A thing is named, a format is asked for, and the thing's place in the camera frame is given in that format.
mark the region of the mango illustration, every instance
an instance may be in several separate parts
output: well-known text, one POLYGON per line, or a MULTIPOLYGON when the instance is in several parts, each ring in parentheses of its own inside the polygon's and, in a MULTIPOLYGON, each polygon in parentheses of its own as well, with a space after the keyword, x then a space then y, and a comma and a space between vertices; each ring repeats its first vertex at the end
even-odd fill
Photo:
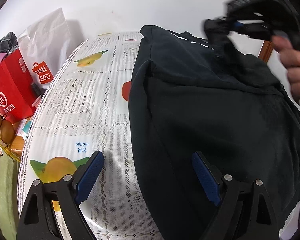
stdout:
MULTIPOLYGON (((35 160, 30 160, 30 164, 35 174, 41 179, 43 183, 59 181, 67 174, 74 174, 76 169, 85 164, 89 157, 72 162, 66 157, 55 157, 47 163, 40 163, 35 160)), ((60 211, 58 201, 52 201, 53 209, 55 212, 60 211)))
POLYGON ((90 56, 84 57, 84 58, 82 58, 80 60, 76 60, 74 62, 78 63, 77 64, 78 67, 86 67, 86 66, 89 66, 92 63, 94 63, 95 60, 100 59, 101 56, 102 56, 102 54, 104 54, 105 52, 107 52, 107 50, 94 53, 94 54, 92 54, 90 56))
POLYGON ((112 33, 103 33, 103 34, 99 34, 98 36, 106 36, 106 35, 109 35, 109 34, 112 34, 112 33))

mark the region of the metal screw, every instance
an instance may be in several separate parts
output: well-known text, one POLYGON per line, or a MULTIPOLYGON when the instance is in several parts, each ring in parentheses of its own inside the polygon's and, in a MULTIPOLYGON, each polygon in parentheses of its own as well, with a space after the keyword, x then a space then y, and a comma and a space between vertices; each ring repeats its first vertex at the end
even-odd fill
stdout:
POLYGON ((224 178, 225 178, 225 180, 227 180, 227 181, 231 181, 231 180, 232 180, 232 176, 229 175, 229 174, 226 174, 226 175, 224 176, 224 178))
POLYGON ((64 180, 64 181, 69 181, 69 180, 71 180, 71 179, 72 179, 72 176, 69 175, 69 174, 63 177, 63 180, 64 180))
POLYGON ((38 186, 40 184, 40 180, 36 179, 32 184, 33 186, 38 186))
POLYGON ((256 184, 257 184, 258 186, 262 186, 262 185, 263 185, 263 182, 262 182, 261 179, 257 179, 257 180, 256 180, 256 184))

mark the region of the red fruit illustration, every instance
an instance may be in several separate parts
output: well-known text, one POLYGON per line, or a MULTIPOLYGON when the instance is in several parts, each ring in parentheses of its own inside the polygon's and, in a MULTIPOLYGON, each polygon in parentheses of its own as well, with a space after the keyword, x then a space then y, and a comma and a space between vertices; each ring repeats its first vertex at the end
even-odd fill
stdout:
POLYGON ((131 88, 131 81, 125 82, 122 86, 122 97, 126 101, 129 101, 130 88, 131 88))

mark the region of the yellow basket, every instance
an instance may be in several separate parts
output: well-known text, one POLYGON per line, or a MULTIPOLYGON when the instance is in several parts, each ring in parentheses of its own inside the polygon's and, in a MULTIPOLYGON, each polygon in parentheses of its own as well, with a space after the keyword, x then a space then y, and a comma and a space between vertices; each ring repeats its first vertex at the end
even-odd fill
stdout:
POLYGON ((12 151, 9 150, 9 148, 3 143, 3 141, 0 139, 0 147, 1 149, 8 155, 10 156, 13 160, 20 162, 20 157, 13 153, 12 151))

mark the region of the plaid cloth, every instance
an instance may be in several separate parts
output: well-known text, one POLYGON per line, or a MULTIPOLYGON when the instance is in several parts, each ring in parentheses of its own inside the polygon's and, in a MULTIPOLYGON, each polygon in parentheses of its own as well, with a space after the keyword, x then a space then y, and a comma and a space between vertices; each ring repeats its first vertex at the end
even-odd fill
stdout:
POLYGON ((15 51, 15 49, 18 49, 18 41, 17 37, 13 32, 9 32, 5 37, 3 37, 0 40, 0 53, 7 53, 11 54, 12 52, 15 51))

